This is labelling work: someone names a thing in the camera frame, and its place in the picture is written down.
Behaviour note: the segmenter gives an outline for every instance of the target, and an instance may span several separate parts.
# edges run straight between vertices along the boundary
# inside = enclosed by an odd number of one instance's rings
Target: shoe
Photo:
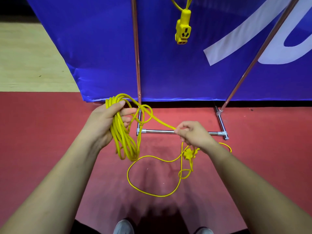
[[[133,230],[131,223],[128,220],[123,219],[117,223],[113,234],[135,234],[135,231]]]
[[[194,234],[213,234],[209,228],[199,228]]]

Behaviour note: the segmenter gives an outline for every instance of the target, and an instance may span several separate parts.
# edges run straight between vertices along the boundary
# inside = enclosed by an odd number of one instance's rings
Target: wooden floor
[[[43,26],[15,19],[0,19],[0,91],[79,92]]]

